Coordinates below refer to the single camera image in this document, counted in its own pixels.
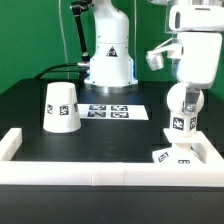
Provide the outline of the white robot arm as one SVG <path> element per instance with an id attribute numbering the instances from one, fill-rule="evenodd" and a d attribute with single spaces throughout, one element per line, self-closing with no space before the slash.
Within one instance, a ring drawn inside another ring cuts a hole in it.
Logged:
<path id="1" fill-rule="evenodd" d="M 172 37 L 149 51 L 149 67 L 163 67 L 162 54 L 172 60 L 172 75 L 182 84 L 179 110 L 199 110 L 200 91 L 216 77 L 224 33 L 224 0 L 147 0 L 166 7 L 165 31 Z M 89 83 L 99 87 L 126 85 L 133 79 L 128 58 L 127 16 L 111 0 L 92 0 L 96 50 L 90 59 Z"/>

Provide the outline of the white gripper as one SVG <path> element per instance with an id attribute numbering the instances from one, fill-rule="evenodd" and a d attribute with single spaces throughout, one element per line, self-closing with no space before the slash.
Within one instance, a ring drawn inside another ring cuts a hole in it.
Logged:
<path id="1" fill-rule="evenodd" d="M 181 32 L 177 35 L 177 41 L 182 45 L 181 56 L 172 61 L 172 74 L 187 86 L 183 112 L 196 113 L 199 89 L 209 89 L 215 80 L 222 35 L 213 32 Z"/>

